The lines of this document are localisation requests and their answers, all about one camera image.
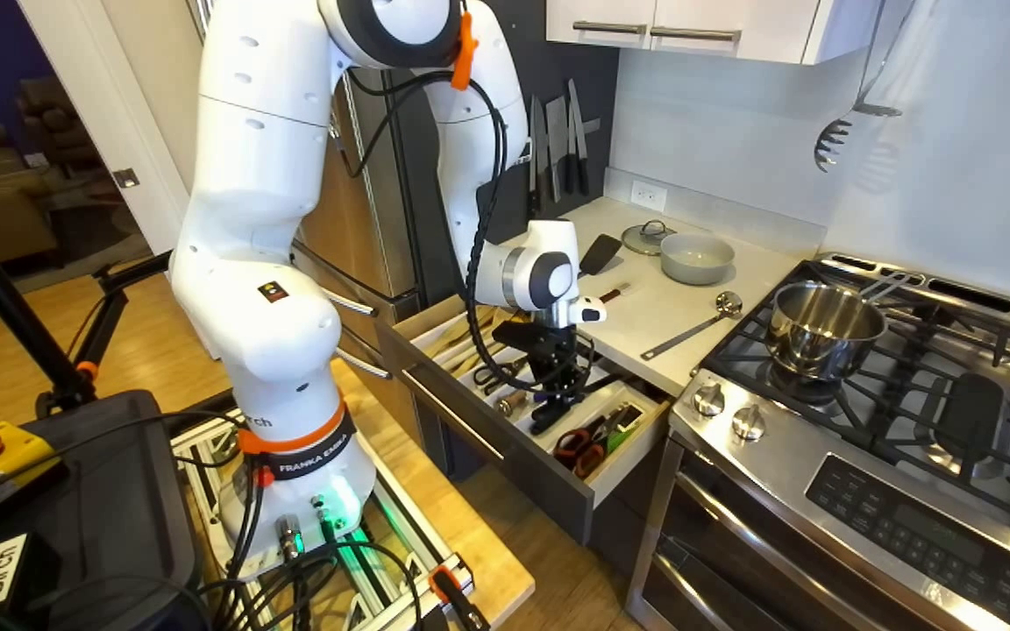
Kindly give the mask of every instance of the black stand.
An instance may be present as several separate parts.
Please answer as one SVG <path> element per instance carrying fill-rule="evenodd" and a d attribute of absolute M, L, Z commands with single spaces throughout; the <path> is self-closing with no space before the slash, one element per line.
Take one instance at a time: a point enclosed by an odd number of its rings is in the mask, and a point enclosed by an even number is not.
<path fill-rule="evenodd" d="M 123 317 L 127 283 L 136 283 L 159 270 L 167 266 L 167 252 L 133 262 L 119 274 L 94 274 L 103 291 L 104 291 L 104 304 L 94 317 L 82 353 L 68 357 L 56 342 L 48 338 L 48 331 L 41 327 L 41 320 L 29 310 L 29 301 L 18 296 L 18 287 L 9 283 L 9 279 L 0 270 L 0 320 L 8 323 L 8 331 L 14 335 L 14 342 L 40 362 L 40 367 L 48 376 L 54 393 L 40 395 L 40 417 L 54 417 L 60 412 L 82 407 L 94 401 L 94 373 L 87 373 L 85 365 L 99 365 L 99 357 L 104 353 L 117 323 Z"/>

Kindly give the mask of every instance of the open drawer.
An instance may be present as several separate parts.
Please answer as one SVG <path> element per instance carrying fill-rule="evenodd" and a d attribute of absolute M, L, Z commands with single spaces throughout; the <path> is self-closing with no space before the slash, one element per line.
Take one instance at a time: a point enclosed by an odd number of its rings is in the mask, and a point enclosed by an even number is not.
<path fill-rule="evenodd" d="M 659 425 L 669 401 L 607 362 L 596 362 L 588 373 L 593 393 L 542 435 L 534 435 L 534 393 L 519 395 L 512 385 L 489 391 L 473 379 L 479 362 L 473 353 L 459 297 L 444 297 L 398 323 L 398 348 L 402 353 L 401 379 L 421 401 L 421 415 L 442 422 L 493 460 L 526 497 L 534 497 L 582 545 L 593 532 L 593 511 L 659 443 Z M 498 365 L 512 365 L 519 357 L 512 348 L 491 348 L 491 353 Z M 554 460 L 554 447 L 564 432 L 586 427 L 596 417 L 610 417 L 625 407 L 634 407 L 638 417 L 596 470 L 580 476 Z"/>

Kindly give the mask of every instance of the white bowl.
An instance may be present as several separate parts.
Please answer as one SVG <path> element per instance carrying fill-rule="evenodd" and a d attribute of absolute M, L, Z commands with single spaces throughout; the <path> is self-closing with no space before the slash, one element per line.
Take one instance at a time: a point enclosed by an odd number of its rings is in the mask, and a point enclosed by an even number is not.
<path fill-rule="evenodd" d="M 659 242 L 659 270 L 677 283 L 721 283 L 733 270 L 737 249 L 708 231 L 668 235 Z"/>

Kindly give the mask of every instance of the stainless steel stove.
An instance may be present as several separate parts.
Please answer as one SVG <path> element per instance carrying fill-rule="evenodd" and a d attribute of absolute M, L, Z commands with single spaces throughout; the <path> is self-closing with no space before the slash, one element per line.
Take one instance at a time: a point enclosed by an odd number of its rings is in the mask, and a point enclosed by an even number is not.
<path fill-rule="evenodd" d="M 649 516 L 659 538 L 641 545 L 632 609 L 668 609 L 649 601 L 649 574 L 696 557 L 767 622 L 793 619 L 756 578 L 712 564 L 696 545 L 706 529 L 673 525 L 683 490 L 708 522 L 746 549 L 756 542 L 753 557 L 832 622 L 1010 629 L 1010 297 L 846 255 L 805 261 L 787 282 L 869 287 L 880 279 L 911 282 L 877 301 L 886 327 L 846 379 L 801 384 L 770 362 L 770 297 L 696 373 L 669 417 Z M 683 578 L 697 619 L 730 622 L 687 584 L 696 571 L 659 574 L 677 594 Z"/>

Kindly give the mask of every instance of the pot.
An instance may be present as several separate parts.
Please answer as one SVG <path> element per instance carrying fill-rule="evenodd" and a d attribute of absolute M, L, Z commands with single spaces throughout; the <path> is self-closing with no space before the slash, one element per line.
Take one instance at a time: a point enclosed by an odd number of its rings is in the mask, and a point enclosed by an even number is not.
<path fill-rule="evenodd" d="M 801 384 L 852 376 L 883 335 L 883 311 L 852 287 L 801 282 L 770 297 L 770 362 Z"/>

